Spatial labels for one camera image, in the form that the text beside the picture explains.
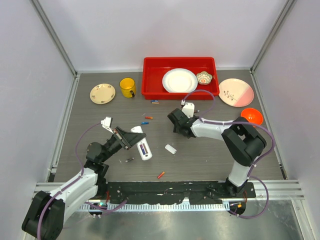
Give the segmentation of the purple blue battery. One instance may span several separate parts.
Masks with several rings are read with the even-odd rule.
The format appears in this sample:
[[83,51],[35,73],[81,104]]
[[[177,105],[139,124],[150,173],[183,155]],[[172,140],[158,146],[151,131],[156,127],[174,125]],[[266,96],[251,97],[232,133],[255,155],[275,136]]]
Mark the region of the purple blue battery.
[[141,149],[141,152],[142,152],[142,155],[143,155],[143,156],[145,156],[145,155],[148,154],[148,151],[146,150],[146,146],[145,146],[144,143],[141,143],[141,144],[139,145],[139,147],[140,147],[140,149]]

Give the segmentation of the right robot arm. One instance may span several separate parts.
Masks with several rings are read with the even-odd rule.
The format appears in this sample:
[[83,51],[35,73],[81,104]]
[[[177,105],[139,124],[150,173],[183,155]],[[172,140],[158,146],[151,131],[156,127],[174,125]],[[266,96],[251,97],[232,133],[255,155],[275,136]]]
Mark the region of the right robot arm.
[[199,116],[187,116],[176,108],[167,115],[173,132],[186,138],[221,140],[227,146],[234,163],[225,181],[226,193],[233,198],[243,193],[254,161],[267,146],[263,136],[243,117],[231,121],[212,121]]

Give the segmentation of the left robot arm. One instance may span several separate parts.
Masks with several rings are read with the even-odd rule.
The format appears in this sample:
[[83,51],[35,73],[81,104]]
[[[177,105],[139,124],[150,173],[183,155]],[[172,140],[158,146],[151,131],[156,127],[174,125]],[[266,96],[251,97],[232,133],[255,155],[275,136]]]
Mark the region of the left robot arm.
[[102,199],[107,192],[105,161],[119,150],[129,150],[146,137],[143,132],[112,130],[106,143],[92,142],[86,150],[86,162],[73,178],[56,189],[39,191],[32,199],[21,229],[38,240],[55,240],[65,222],[85,201]]

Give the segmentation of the white remote control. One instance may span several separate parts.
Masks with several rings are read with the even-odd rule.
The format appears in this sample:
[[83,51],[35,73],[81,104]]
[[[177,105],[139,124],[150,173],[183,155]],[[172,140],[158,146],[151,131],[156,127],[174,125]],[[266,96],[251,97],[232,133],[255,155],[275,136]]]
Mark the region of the white remote control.
[[[140,126],[135,126],[130,130],[132,133],[143,133]],[[148,161],[153,157],[149,144],[146,138],[143,138],[140,142],[136,144],[140,157],[143,161]]]

